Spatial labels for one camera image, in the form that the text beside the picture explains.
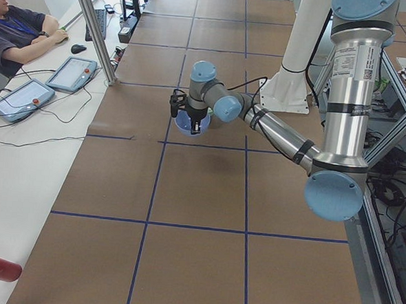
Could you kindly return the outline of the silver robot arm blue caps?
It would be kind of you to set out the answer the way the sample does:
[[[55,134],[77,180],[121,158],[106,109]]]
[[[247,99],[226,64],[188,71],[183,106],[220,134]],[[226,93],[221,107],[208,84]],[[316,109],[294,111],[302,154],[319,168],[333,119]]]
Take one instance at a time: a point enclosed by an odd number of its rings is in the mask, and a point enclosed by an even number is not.
[[[306,170],[304,197],[312,212],[330,221],[345,221],[363,205],[367,121],[381,48],[394,35],[399,2],[326,0],[325,4],[333,13],[330,38],[335,49],[321,148],[250,96],[225,88],[208,61],[192,67],[184,108],[192,134],[200,132],[209,111],[223,122],[241,118]]]

